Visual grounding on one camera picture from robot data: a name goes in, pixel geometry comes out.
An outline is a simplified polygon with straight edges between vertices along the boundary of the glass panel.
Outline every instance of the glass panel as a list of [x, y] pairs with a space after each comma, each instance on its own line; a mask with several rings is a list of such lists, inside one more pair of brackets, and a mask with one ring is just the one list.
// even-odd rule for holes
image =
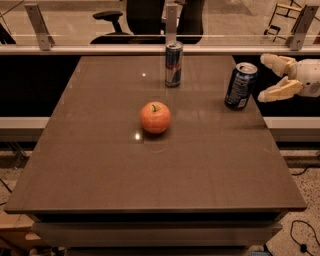
[[[102, 41], [108, 44], [110, 40], [113, 40], [111, 43], [164, 43], [165, 25], [159, 23], [161, 17], [158, 17], [157, 21], [150, 21], [150, 15], [152, 12], [159, 13], [161, 10], [162, 18], [165, 18], [165, 5], [169, 0], [162, 0], [163, 4], [161, 0], [155, 0], [157, 3], [153, 4], [152, 10], [149, 7], [148, 11], [145, 11], [144, 8], [147, 8], [148, 3], [152, 1], [144, 1], [144, 4], [140, 4], [140, 1], [43, 0], [38, 4], [50, 35], [57, 46], [88, 46], [100, 36], [102, 36]], [[209, 46], [285, 45], [305, 3], [304, 0], [178, 0], [175, 2], [178, 2], [178, 39], [185, 40], [185, 43]], [[37, 37], [24, 7], [26, 3], [30, 2], [0, 1], [0, 18], [3, 27], [1, 33], [3, 37], [3, 33], [7, 32], [17, 45], [36, 46], [38, 45]], [[192, 11], [183, 11], [186, 6], [192, 6]], [[199, 15], [195, 15], [197, 10], [201, 10], [200, 21], [202, 20], [203, 33], [200, 27], [201, 22], [200, 25], [197, 23], [199, 21], [197, 20]], [[96, 13], [106, 11], [123, 14], [119, 16], [119, 25], [124, 33], [117, 35], [116, 38], [114, 33], [116, 25], [101, 19], [101, 14], [96, 17], [97, 19], [93, 17]], [[320, 41], [319, 18], [320, 11], [308, 31], [306, 45]], [[136, 19], [139, 21], [135, 26], [133, 21]], [[149, 27], [146, 32], [143, 32], [141, 28], [145, 25]], [[158, 26], [156, 32], [150, 30], [151, 25]]]

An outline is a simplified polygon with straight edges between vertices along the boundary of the office chair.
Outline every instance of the office chair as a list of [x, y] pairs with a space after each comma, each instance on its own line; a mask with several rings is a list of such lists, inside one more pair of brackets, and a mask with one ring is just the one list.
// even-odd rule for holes
[[[177, 40], [184, 44], [196, 44], [203, 35], [202, 12], [205, 0], [175, 1], [182, 5]], [[93, 15], [97, 20], [112, 22], [115, 32], [94, 39], [91, 44], [132, 44], [132, 43], [165, 43], [165, 24], [162, 12], [165, 0], [127, 0], [127, 22], [132, 34], [122, 31], [119, 18], [120, 11], [100, 12]]]
[[127, 0], [127, 23], [130, 33], [122, 31], [119, 18], [120, 11], [106, 11], [93, 15], [97, 20], [112, 22], [115, 32], [94, 39], [91, 44], [134, 44], [134, 43], [164, 43], [160, 37], [162, 12], [165, 0]]
[[205, 0], [187, 0], [183, 5], [177, 27], [177, 40], [196, 44], [203, 35], [202, 12]]

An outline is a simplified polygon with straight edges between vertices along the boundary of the red apple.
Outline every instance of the red apple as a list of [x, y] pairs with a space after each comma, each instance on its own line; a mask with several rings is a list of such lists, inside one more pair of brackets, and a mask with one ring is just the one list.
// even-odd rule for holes
[[159, 134], [164, 132], [170, 124], [169, 108], [161, 102], [149, 102], [140, 111], [142, 127], [150, 132]]

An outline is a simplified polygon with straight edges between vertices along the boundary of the cable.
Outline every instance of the cable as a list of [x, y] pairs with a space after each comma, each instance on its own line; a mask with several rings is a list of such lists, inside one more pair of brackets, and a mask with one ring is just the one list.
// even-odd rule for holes
[[0, 182], [5, 186], [5, 188], [10, 192], [12, 193], [12, 190], [8, 187], [8, 185], [0, 178]]
[[292, 173], [291, 175], [292, 175], [292, 176], [302, 175], [302, 174], [304, 174], [306, 171], [308, 171], [308, 169], [310, 169], [310, 168], [320, 168], [320, 165], [314, 165], [314, 164], [308, 165], [306, 168], [304, 168], [304, 170], [303, 170], [302, 172]]
[[8, 187], [8, 185], [0, 178], [1, 183], [6, 187], [6, 189], [12, 193], [12, 190]]
[[300, 251], [302, 253], [308, 253], [310, 256], [314, 256], [311, 252], [308, 251], [308, 248], [307, 248], [307, 245], [306, 244], [301, 244], [299, 243], [292, 235], [292, 232], [293, 232], [293, 226], [294, 226], [294, 223], [303, 223], [305, 225], [307, 225], [309, 228], [311, 228], [311, 230], [313, 231], [313, 234], [314, 234], [314, 237], [317, 241], [317, 244], [320, 246], [320, 242], [318, 240], [318, 237], [317, 237], [317, 234], [316, 234], [316, 231], [314, 230], [314, 228], [307, 222], [303, 221], [303, 220], [294, 220], [292, 221], [291, 223], [291, 229], [290, 229], [290, 236], [291, 236], [291, 239], [300, 246]]

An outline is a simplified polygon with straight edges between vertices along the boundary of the aluminum can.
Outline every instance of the aluminum can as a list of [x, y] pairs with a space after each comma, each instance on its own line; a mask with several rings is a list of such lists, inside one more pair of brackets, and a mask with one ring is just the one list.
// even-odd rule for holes
[[237, 64], [231, 75], [225, 104], [233, 110], [244, 109], [257, 77], [258, 69], [255, 65], [248, 62]]
[[170, 41], [166, 44], [166, 86], [176, 87], [181, 82], [183, 44]]

